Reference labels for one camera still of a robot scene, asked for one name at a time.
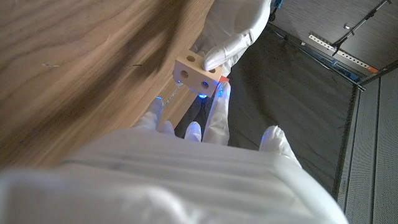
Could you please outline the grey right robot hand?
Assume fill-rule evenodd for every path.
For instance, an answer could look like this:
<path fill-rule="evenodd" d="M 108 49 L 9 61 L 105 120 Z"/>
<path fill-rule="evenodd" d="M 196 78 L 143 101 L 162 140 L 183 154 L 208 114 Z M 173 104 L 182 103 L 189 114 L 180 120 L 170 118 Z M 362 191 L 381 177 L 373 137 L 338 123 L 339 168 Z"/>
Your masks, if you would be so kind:
<path fill-rule="evenodd" d="M 231 87 L 205 128 L 184 138 L 155 98 L 138 122 L 81 147 L 53 169 L 1 174 L 2 223 L 346 223 L 278 126 L 256 151 L 228 146 Z"/>

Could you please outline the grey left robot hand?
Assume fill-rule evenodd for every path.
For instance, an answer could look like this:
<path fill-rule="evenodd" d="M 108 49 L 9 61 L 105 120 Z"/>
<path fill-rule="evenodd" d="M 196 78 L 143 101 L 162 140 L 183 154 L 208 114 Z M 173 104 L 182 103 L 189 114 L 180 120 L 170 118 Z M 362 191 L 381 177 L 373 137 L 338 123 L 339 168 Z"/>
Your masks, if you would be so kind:
<path fill-rule="evenodd" d="M 202 68 L 223 68 L 227 77 L 265 29 L 271 0 L 215 0 L 204 27 L 190 48 L 203 57 Z"/>

